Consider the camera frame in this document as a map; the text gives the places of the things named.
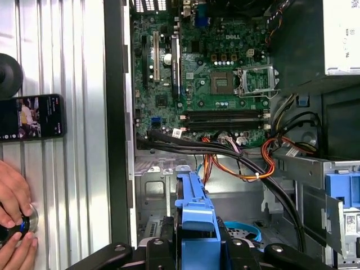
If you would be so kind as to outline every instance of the pcie slot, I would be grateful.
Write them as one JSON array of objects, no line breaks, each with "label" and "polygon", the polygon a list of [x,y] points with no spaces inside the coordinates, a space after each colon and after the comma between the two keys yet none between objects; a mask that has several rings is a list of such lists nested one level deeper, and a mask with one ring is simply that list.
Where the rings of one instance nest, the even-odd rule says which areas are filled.
[{"label": "pcie slot", "polygon": [[155,31],[152,34],[152,42],[154,44],[154,81],[160,81],[160,52],[159,52],[159,32]]},{"label": "pcie slot", "polygon": [[171,39],[171,75],[172,75],[172,95],[173,99],[178,100],[181,92],[180,76],[180,41],[179,36],[173,35]]},{"label": "pcie slot", "polygon": [[149,86],[147,78],[148,78],[148,66],[147,66],[147,37],[143,35],[141,37],[141,65],[142,65],[142,86],[145,90],[147,90],[147,87]]}]

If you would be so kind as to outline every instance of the smartphone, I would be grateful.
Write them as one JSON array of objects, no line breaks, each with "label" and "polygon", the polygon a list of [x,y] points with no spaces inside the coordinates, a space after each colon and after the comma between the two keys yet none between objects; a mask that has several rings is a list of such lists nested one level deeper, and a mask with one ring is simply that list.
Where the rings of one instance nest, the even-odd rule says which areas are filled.
[{"label": "smartphone", "polygon": [[64,99],[59,94],[0,100],[0,143],[59,138],[65,133]]}]

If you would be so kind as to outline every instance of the motherboard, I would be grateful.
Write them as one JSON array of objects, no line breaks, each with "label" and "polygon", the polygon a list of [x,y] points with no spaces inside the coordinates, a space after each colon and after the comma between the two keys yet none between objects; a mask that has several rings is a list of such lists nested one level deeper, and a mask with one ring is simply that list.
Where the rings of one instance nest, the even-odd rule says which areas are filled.
[{"label": "motherboard", "polygon": [[224,132],[257,147],[272,95],[259,91],[268,88],[267,69],[255,68],[268,64],[266,22],[200,13],[133,16],[136,133],[180,131],[197,141]]}]

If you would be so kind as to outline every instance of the ribbed metal panel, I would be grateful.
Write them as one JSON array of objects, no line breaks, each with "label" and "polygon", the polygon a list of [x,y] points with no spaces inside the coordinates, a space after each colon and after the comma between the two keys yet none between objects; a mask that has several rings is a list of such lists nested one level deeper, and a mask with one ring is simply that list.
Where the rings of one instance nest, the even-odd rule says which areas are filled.
[{"label": "ribbed metal panel", "polygon": [[21,95],[60,93],[64,139],[4,143],[39,212],[35,269],[65,269],[110,242],[101,0],[1,0],[0,52],[20,62]]}]

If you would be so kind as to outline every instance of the blue drive bracket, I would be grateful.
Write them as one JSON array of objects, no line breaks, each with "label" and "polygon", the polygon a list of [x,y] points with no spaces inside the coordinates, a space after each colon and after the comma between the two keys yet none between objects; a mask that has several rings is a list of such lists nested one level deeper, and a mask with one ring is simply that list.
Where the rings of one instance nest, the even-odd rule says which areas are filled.
[{"label": "blue drive bracket", "polygon": [[206,238],[181,240],[181,269],[220,270],[221,239],[214,205],[197,173],[178,174],[177,178],[183,184],[183,199],[175,201],[182,209],[182,229],[209,232]]},{"label": "blue drive bracket", "polygon": [[343,201],[344,208],[360,208],[360,173],[327,174],[325,190],[329,196]]}]

